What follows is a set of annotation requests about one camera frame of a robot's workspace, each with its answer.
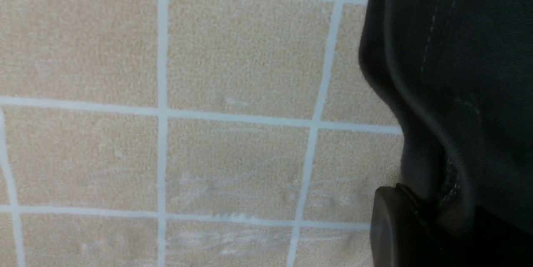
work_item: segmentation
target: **scuff mark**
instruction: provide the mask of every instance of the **scuff mark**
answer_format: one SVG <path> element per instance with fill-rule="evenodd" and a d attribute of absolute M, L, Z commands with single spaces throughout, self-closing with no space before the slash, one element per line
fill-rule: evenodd
<path fill-rule="evenodd" d="M 246 229 L 228 232 L 181 232 L 167 240 L 178 250 L 169 254 L 181 256 L 188 250 L 198 250 L 212 254 L 205 256 L 203 264 L 212 262 L 219 256 L 255 256 L 272 251 L 290 241 L 289 232 L 266 232 Z"/>
<path fill-rule="evenodd" d="M 250 106 L 249 102 L 244 102 L 242 100 L 235 100 L 234 98 L 224 97 L 224 102 L 228 105 L 248 107 Z"/>
<path fill-rule="evenodd" d="M 291 154 L 287 154 L 283 156 L 275 156 L 275 157 L 271 157 L 269 159 L 263 160 L 257 163 L 253 167 L 252 170 L 244 172 L 242 174 L 232 176 L 232 177 L 227 177 L 227 176 L 218 176 L 218 177 L 211 177 L 211 178 L 195 177 L 192 174 L 184 172 L 182 174 L 181 180 L 178 180 L 175 182 L 167 182 L 167 185 L 172 185 L 176 183 L 179 185 L 180 189 L 185 190 L 185 191 L 180 191 L 178 196 L 172 197 L 171 201 L 186 200 L 186 202 L 182 204 L 181 207 L 179 208 L 178 211 L 180 212 L 188 208 L 196 200 L 198 200 L 200 197 L 203 197 L 205 195 L 217 194 L 217 195 L 228 195 L 231 197 L 257 198 L 259 196 L 255 195 L 254 189 L 251 187 L 241 187 L 241 189 L 239 189 L 238 192 L 225 192 L 225 191 L 221 191 L 221 189 L 226 188 L 229 185 L 232 185 L 250 176 L 254 176 L 264 166 L 267 166 L 268 164 L 274 161 L 281 160 L 284 157 L 288 157 L 289 155 Z"/>

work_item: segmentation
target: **textured tile surface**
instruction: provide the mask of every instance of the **textured tile surface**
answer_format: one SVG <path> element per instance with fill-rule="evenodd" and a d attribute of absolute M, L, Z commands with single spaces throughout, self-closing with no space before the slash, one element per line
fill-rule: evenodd
<path fill-rule="evenodd" d="M 0 267 L 17 265 L 15 239 L 13 239 L 13 223 L 11 214 L 0 213 Z"/>
<path fill-rule="evenodd" d="M 169 106 L 311 119 L 331 9 L 310 0 L 170 0 Z"/>
<path fill-rule="evenodd" d="M 20 107 L 4 113 L 22 205 L 157 210 L 155 117 Z"/>
<path fill-rule="evenodd" d="M 375 190 L 398 182 L 402 139 L 320 130 L 304 219 L 369 223 Z"/>
<path fill-rule="evenodd" d="M 157 0 L 0 0 L 0 95 L 157 105 Z"/>
<path fill-rule="evenodd" d="M 396 125 L 394 115 L 366 83 L 359 68 L 358 50 L 365 14 L 366 7 L 344 5 L 322 118 L 328 121 Z"/>
<path fill-rule="evenodd" d="M 26 264 L 155 267 L 157 220 L 22 214 Z"/>
<path fill-rule="evenodd" d="M 289 227 L 168 222 L 167 266 L 285 266 Z"/>
<path fill-rule="evenodd" d="M 0 166 L 0 205 L 9 205 L 9 196 L 2 166 Z"/>
<path fill-rule="evenodd" d="M 167 210 L 294 218 L 308 130 L 171 120 Z"/>
<path fill-rule="evenodd" d="M 368 231 L 302 229 L 295 267 L 373 267 Z"/>

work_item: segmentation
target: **seam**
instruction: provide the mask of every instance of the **seam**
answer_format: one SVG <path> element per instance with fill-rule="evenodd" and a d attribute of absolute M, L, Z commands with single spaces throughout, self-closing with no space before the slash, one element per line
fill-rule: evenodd
<path fill-rule="evenodd" d="M 433 10 L 433 16 L 431 17 L 431 26 L 430 26 L 430 32 L 428 33 L 428 36 L 426 38 L 426 46 L 424 48 L 424 56 L 422 58 L 422 64 L 420 66 L 420 76 L 422 76 L 422 73 L 424 72 L 424 67 L 426 64 L 426 60 L 428 59 L 428 49 L 431 43 L 431 36 L 433 35 L 433 31 L 435 29 L 435 19 L 436 14 L 438 12 L 438 4 L 440 3 L 440 0 L 436 0 L 435 9 Z"/>
<path fill-rule="evenodd" d="M 453 9 L 455 8 L 455 3 L 457 3 L 457 0 L 453 0 L 451 2 L 451 6 L 450 8 L 448 9 L 448 16 L 446 17 L 446 24 L 444 26 L 444 30 L 442 31 L 442 39 L 440 41 L 440 46 L 442 47 L 443 44 L 444 44 L 444 38 L 446 37 L 446 34 L 447 34 L 447 30 L 448 30 L 448 26 L 450 24 L 450 20 L 451 20 L 451 14 L 453 12 Z"/>

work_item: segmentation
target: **white scratch mark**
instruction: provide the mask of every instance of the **white scratch mark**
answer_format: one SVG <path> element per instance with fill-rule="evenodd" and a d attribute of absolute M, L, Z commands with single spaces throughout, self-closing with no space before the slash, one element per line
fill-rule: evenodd
<path fill-rule="evenodd" d="M 234 106 L 240 106 L 240 107 L 248 107 L 250 106 L 249 102 L 243 102 L 242 100 L 235 100 L 234 98 L 225 97 L 224 101 L 228 105 L 234 105 Z"/>

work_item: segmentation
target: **tiled wall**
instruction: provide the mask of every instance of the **tiled wall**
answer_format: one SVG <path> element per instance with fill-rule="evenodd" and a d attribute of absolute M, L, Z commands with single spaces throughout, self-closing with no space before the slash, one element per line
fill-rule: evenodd
<path fill-rule="evenodd" d="M 0 266 L 371 266 L 366 1 L 0 0 Z"/>

